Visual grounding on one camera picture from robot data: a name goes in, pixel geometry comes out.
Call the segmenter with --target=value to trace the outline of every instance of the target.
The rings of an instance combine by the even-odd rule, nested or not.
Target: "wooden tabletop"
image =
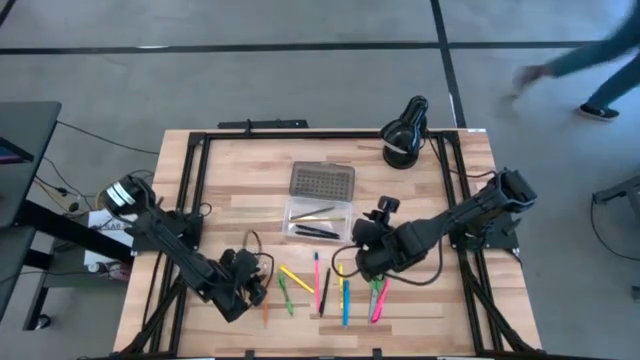
[[[189,131],[165,133],[153,189],[165,198],[163,206],[176,203]],[[461,147],[469,174],[494,168],[489,139],[484,131],[460,130]],[[286,264],[313,286],[313,252],[321,260],[321,278],[338,248],[285,238],[281,231],[284,207],[294,161],[326,161],[353,166],[356,186],[354,216],[376,208],[381,195],[400,199],[392,225],[417,218],[430,218],[448,208],[440,165],[429,146],[420,153],[418,163],[409,170],[395,170],[382,160],[382,142],[377,139],[343,140],[215,140],[209,154],[203,201],[213,207],[205,218],[200,251],[218,259],[228,247],[238,248],[243,233],[253,229],[260,234],[264,251],[272,254],[276,267]],[[194,162],[191,183],[195,181]],[[486,179],[470,179],[472,193]],[[275,279],[269,286],[269,321],[263,324],[262,307],[247,311],[233,323],[227,323],[212,303],[191,294],[180,340],[180,356],[243,356],[254,349],[257,356],[355,356],[371,355],[379,347],[385,355],[472,355],[473,345],[462,291],[462,280],[455,252],[444,249],[444,270],[430,286],[415,287],[398,281],[390,286],[381,320],[367,322],[369,285],[359,276],[351,278],[349,327],[341,324],[338,277],[331,276],[327,307],[323,318],[315,311],[312,294],[288,282],[294,315],[289,316],[282,291]],[[355,268],[354,252],[338,257],[345,271]],[[495,303],[521,337],[534,347],[539,338],[529,304],[520,265],[501,250],[485,251]],[[140,330],[156,253],[135,260],[127,297],[122,310],[114,350],[125,347]],[[432,276],[438,256],[432,250],[426,260],[403,275],[423,280]],[[154,300],[159,282],[156,282]],[[485,347],[490,348],[486,315],[478,303]],[[167,319],[171,319],[173,310]],[[165,321],[163,345],[166,349],[171,321]]]

